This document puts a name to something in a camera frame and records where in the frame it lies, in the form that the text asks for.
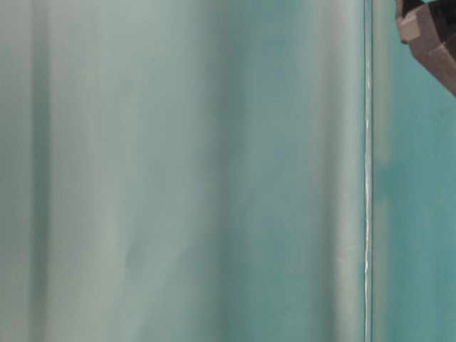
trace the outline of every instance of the teal wall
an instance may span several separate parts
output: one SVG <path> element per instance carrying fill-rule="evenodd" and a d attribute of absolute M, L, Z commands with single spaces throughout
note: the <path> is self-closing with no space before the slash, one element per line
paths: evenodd
<path fill-rule="evenodd" d="M 374 1 L 374 342 L 456 336 L 455 99 Z"/>
<path fill-rule="evenodd" d="M 0 341 L 363 341 L 363 32 L 351 0 L 1 1 Z"/>

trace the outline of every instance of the teal curtain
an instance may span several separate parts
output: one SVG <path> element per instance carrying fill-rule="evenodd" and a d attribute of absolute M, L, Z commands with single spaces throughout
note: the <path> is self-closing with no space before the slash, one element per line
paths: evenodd
<path fill-rule="evenodd" d="M 0 19 L 0 341 L 364 341 L 363 1 L 2 0 Z M 375 169 L 394 338 L 404 308 L 453 298 L 451 102 L 400 53 L 419 102 L 375 114 L 400 161 Z"/>

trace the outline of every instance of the shower curtain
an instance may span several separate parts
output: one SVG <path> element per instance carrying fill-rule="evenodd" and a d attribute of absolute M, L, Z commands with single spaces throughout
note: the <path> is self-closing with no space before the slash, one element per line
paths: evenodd
<path fill-rule="evenodd" d="M 452 98 L 393 12 L 2 0 L 0 341 L 449 341 Z"/>

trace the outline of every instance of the dark object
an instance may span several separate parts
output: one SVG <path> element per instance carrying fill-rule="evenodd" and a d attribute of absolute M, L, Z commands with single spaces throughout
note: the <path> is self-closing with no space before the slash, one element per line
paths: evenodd
<path fill-rule="evenodd" d="M 400 40 L 456 96 L 456 0 L 396 0 Z"/>

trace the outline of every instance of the green surface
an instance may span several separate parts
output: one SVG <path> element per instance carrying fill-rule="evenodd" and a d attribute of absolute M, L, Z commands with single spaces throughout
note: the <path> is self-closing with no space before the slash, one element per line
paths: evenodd
<path fill-rule="evenodd" d="M 374 1 L 374 342 L 456 336 L 456 102 Z"/>
<path fill-rule="evenodd" d="M 362 1 L 3 0 L 0 45 L 0 341 L 363 341 Z"/>

